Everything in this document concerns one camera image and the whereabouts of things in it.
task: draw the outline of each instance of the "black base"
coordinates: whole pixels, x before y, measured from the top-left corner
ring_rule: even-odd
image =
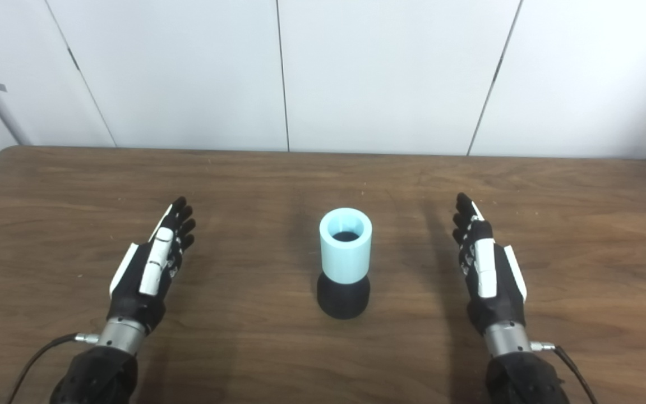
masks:
[[[358,317],[367,307],[370,281],[364,276],[356,283],[336,283],[325,273],[318,277],[318,305],[334,319],[348,320]]]

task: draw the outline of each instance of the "black cable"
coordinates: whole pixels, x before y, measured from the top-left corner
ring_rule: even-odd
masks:
[[[11,389],[11,393],[8,396],[7,404],[11,404],[11,402],[13,402],[13,399],[16,396],[16,392],[19,391],[19,388],[21,387],[21,382],[24,381],[24,378],[26,377],[26,373],[28,373],[29,369],[31,369],[31,366],[34,364],[34,362],[36,362],[36,360],[38,360],[38,358],[40,358],[41,355],[44,355],[44,353],[50,350],[51,348],[56,347],[57,345],[61,345],[62,343],[65,343],[65,342],[76,341],[76,335],[77,333],[70,333],[70,334],[61,336],[59,338],[55,338],[51,340],[51,342],[44,345],[44,347],[42,347],[41,350],[34,353],[34,356],[32,356],[31,359],[26,363],[26,365],[24,365],[24,368],[21,370],[21,373],[19,373],[18,377],[16,378],[16,383],[13,385],[13,389]]]
[[[560,359],[567,365],[568,368],[572,371],[572,373],[575,374],[575,377],[577,380],[580,381],[580,384],[582,384],[582,388],[585,389],[585,393],[587,393],[587,397],[590,398],[590,401],[592,401],[592,404],[599,404],[597,402],[597,399],[594,396],[594,393],[592,393],[592,389],[590,388],[590,385],[587,384],[587,381],[585,378],[582,377],[582,373],[580,373],[580,370],[577,369],[577,366],[575,363],[572,361],[572,358],[570,356],[567,356],[567,353],[565,350],[563,350],[562,347],[559,345],[555,345],[555,354],[560,357]]]

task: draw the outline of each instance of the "wooden table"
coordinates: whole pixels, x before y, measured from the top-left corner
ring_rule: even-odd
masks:
[[[24,146],[0,153],[0,402],[48,340],[101,330],[128,243],[178,195],[197,241],[132,402],[487,402],[460,191],[515,246],[530,336],[566,347],[600,402],[646,402],[646,161]],[[374,227],[370,305],[346,322],[315,300],[318,222],[341,206]],[[47,402],[83,348],[47,353],[17,402]]]

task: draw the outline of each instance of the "cable connector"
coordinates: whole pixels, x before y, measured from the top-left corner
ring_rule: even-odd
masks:
[[[78,333],[75,337],[76,342],[90,343],[91,345],[96,345],[98,343],[100,335],[97,333]]]
[[[533,352],[554,351],[555,345],[552,342],[530,341],[530,349]]]

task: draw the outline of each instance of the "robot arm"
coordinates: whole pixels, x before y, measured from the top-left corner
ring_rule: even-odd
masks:
[[[136,388],[136,353],[161,323],[164,299],[194,242],[193,210],[181,197],[164,213],[143,245],[131,244],[110,285],[107,323],[95,347],[75,356],[57,384],[52,404],[123,404]]]
[[[527,288],[512,246],[495,242],[467,195],[458,195],[456,209],[453,238],[470,294],[467,315],[492,356],[485,382],[492,402],[569,404],[553,366],[533,353],[550,347],[534,346],[525,332]]]

